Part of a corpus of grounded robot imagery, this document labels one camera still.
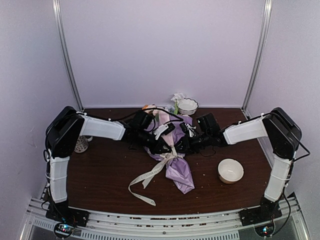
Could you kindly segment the beige ribbon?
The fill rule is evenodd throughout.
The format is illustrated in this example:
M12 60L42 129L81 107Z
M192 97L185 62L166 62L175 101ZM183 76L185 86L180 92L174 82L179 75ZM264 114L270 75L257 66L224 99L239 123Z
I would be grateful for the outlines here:
M173 159L183 158L184 156L185 156L184 153L177 153L176 149L172 146L170 152L162 153L159 155L159 157L161 158L161 161L158 161L158 163L150 171L145 172L145 173L137 176L135 179L133 179L129 183L128 188L127 188L128 191L134 197L136 197L136 198L142 200L143 202L155 207L156 202L153 199L133 192L131 190L131 186L133 186L137 183L141 183L143 188L145 189L149 185L151 180L154 178L154 176L159 174L168 162L170 162Z

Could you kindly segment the purple pink wrapping paper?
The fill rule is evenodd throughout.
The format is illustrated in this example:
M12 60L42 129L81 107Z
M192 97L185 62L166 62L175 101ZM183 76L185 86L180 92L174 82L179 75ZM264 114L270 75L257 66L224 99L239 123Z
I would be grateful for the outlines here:
M189 124L192 126L192 118L187 115L180 116L183 119L183 123ZM158 120L156 122L156 127L165 124L168 121L178 120L175 116L169 115L163 111L158 112ZM173 121L172 123L175 128L172 132L167 135L162 135L161 137L165 140L165 142L171 147L176 144L182 137L185 136L185 133L182 131L179 126L181 121ZM146 148L149 156L155 159L156 161L161 162L163 157L159 154L151 154L149 149ZM165 176L167 179L172 180L176 187L183 193L186 194L192 191L195 188L192 173L190 170L190 166L187 161L184 159L184 153L177 153L178 157L174 158L165 164ZM143 187L145 188L153 177L147 178L142 182Z

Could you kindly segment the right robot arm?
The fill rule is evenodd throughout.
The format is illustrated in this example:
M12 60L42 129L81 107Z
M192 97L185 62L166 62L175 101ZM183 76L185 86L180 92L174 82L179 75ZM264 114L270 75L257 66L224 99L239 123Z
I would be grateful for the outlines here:
M189 135L187 124L180 124L184 135L174 145L178 153L198 153L208 146L227 147L258 138L269 139L273 152L273 167L261 198L263 205L256 210L259 220L268 220L276 212L274 203L281 198L285 185L290 180L296 152L301 145L302 131L299 126L281 107L225 128L220 128L212 113L196 120L202 132L195 136Z

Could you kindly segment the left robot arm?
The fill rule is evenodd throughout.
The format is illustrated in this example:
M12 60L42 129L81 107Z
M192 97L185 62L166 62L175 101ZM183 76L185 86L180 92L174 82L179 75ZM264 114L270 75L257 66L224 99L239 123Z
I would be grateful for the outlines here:
M174 124L166 120L157 128L148 129L155 116L138 110L118 119L102 118L76 111L66 106L46 130L45 151L50 164L48 177L51 199L56 203L52 213L61 222L72 218L72 211L63 202L68 199L67 171L70 156L79 137L92 136L114 141L136 142L152 154L166 154L172 148L164 136L172 132Z

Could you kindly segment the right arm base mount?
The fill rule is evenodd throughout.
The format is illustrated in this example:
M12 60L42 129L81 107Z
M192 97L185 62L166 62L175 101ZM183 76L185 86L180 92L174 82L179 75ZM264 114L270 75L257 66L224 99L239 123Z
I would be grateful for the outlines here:
M279 209L269 212L261 206L245 208L238 214L243 227L253 225L255 233L263 238L271 237L275 233L275 219L282 216Z

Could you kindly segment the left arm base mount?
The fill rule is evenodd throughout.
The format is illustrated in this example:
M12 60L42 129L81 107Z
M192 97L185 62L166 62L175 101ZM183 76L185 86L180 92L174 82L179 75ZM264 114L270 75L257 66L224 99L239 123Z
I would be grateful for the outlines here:
M76 227L86 227L90 213L85 210L70 209L69 216L62 216L57 211L48 210L45 217L56 221L53 233L60 239L70 237Z

